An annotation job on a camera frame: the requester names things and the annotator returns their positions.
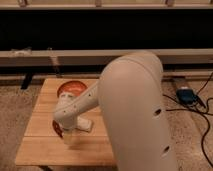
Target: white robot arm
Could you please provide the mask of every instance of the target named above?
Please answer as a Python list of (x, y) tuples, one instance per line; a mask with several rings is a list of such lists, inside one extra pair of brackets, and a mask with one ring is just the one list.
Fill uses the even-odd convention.
[(80, 96), (59, 99), (54, 120), (72, 130), (79, 114), (99, 105), (120, 171), (177, 171), (164, 114), (162, 73), (160, 60), (150, 52), (117, 58)]

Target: red bowl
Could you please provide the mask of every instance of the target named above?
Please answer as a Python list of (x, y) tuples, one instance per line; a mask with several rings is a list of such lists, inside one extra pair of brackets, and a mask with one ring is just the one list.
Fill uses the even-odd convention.
[(68, 81), (58, 88), (57, 96), (59, 97), (62, 92), (70, 92), (75, 96), (79, 96), (86, 89), (87, 86), (81, 81)]

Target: cable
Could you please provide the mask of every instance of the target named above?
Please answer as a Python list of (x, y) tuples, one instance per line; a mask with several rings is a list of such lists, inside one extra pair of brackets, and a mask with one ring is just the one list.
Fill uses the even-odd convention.
[(200, 90), (197, 91), (196, 95), (198, 96), (200, 94), (200, 92), (206, 87), (206, 85), (209, 83), (209, 81), (211, 80), (213, 76), (213, 72), (211, 73), (211, 75), (209, 76), (208, 80), (206, 81), (206, 83), (200, 88)]
[[(176, 110), (186, 110), (186, 111), (188, 111), (188, 109), (167, 109), (166, 111), (176, 111)], [(197, 111), (193, 111), (193, 110), (190, 110), (190, 111), (202, 116), (205, 119), (206, 123), (207, 123), (207, 128), (206, 128), (206, 130), (205, 130), (205, 132), (204, 132), (204, 134), (202, 135), (202, 138), (201, 138), (201, 150), (202, 150), (202, 153), (203, 153), (204, 157), (208, 161), (209, 165), (213, 168), (213, 163), (209, 159), (209, 157), (208, 157), (208, 155), (207, 155), (207, 153), (205, 151), (205, 148), (204, 148), (205, 138), (206, 138), (207, 134), (209, 133), (209, 131), (211, 129), (211, 124), (210, 124), (208, 118), (204, 114), (201, 114), (201, 113), (199, 113)]]
[[(199, 93), (201, 93), (201, 91), (202, 91), (202, 90), (206, 87), (206, 85), (209, 83), (209, 81), (211, 80), (212, 76), (213, 76), (213, 72), (212, 72), (211, 75), (209, 76), (209, 78), (208, 78), (208, 80), (206, 81), (206, 83), (197, 91), (197, 93), (196, 93), (196, 96), (197, 96), (197, 97), (198, 97)], [(203, 153), (204, 157), (206, 158), (207, 162), (208, 162), (209, 165), (213, 168), (213, 162), (209, 159), (209, 157), (208, 157), (208, 155), (207, 155), (207, 153), (206, 153), (206, 151), (205, 151), (205, 147), (204, 147), (205, 138), (206, 138), (206, 136), (208, 135), (208, 133), (209, 133), (209, 131), (210, 131), (210, 129), (211, 129), (211, 124), (210, 124), (208, 118), (206, 117), (206, 115), (213, 116), (213, 114), (209, 113), (209, 110), (210, 110), (209, 102), (210, 102), (211, 100), (213, 100), (213, 97), (210, 97), (210, 98), (208, 98), (208, 99), (206, 100), (206, 111), (203, 112), (203, 111), (201, 111), (201, 110), (199, 110), (199, 109), (197, 108), (198, 102), (196, 102), (194, 105), (189, 106), (189, 105), (181, 104), (179, 101), (177, 101), (176, 99), (174, 99), (174, 98), (172, 98), (172, 97), (170, 97), (170, 96), (168, 96), (168, 95), (166, 95), (166, 94), (163, 94), (163, 96), (169, 98), (170, 100), (172, 100), (172, 101), (174, 101), (175, 103), (177, 103), (177, 104), (181, 105), (182, 107), (184, 107), (183, 109), (181, 109), (181, 108), (180, 108), (180, 109), (166, 109), (166, 111), (170, 111), (170, 112), (172, 112), (172, 111), (178, 111), (178, 110), (179, 110), (179, 111), (180, 111), (180, 110), (190, 111), (190, 112), (199, 114), (201, 117), (203, 117), (203, 118), (205, 119), (205, 121), (206, 121), (206, 123), (207, 123), (207, 128), (206, 128), (206, 130), (205, 130), (205, 132), (204, 132), (204, 134), (202, 135), (202, 138), (201, 138), (201, 149), (202, 149), (202, 153)]]
[(170, 97), (170, 96), (168, 96), (168, 95), (166, 95), (166, 94), (163, 94), (163, 96), (169, 98), (170, 100), (172, 100), (172, 101), (174, 101), (175, 103), (177, 103), (177, 104), (181, 105), (182, 107), (184, 107), (184, 109), (181, 109), (181, 108), (180, 108), (180, 109), (166, 109), (166, 111), (186, 110), (186, 111), (191, 111), (191, 112), (195, 112), (195, 113), (196, 113), (196, 112), (199, 112), (199, 113), (202, 113), (202, 114), (204, 114), (204, 115), (213, 116), (212, 113), (209, 113), (209, 101), (210, 101), (210, 100), (213, 100), (213, 98), (209, 98), (209, 99), (207, 100), (207, 103), (206, 103), (207, 110), (206, 110), (206, 112), (202, 112), (202, 111), (200, 111), (200, 110), (198, 110), (198, 109), (196, 108), (197, 103), (196, 103), (195, 105), (193, 105), (193, 106), (186, 106), (186, 105), (181, 104), (181, 103), (178, 102), (176, 99), (174, 99), (174, 98), (172, 98), (172, 97)]

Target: floor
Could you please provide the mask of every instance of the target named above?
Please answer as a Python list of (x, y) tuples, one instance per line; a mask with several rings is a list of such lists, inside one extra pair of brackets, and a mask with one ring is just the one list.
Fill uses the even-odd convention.
[[(0, 78), (0, 170), (2, 171), (39, 171), (34, 166), (15, 166), (14, 159), (21, 143), (22, 136), (27, 126), (31, 111), (42, 86), (43, 80), (33, 80), (33, 84), (27, 90), (20, 89), (20, 79), (7, 80)], [(190, 86), (196, 91), (203, 81), (190, 81)], [(173, 96), (174, 89), (170, 82), (163, 82), (165, 94)], [(202, 91), (201, 96), (206, 99), (213, 95), (213, 82), (209, 82)], [(165, 100), (166, 108), (178, 108), (168, 99)], [(189, 112), (166, 113), (175, 152), (182, 171), (210, 171), (212, 168), (206, 162), (201, 148), (200, 139), (206, 123), (196, 114)], [(213, 132), (206, 139), (205, 148), (213, 160)], [(51, 167), (55, 171), (116, 171), (114, 167)]]

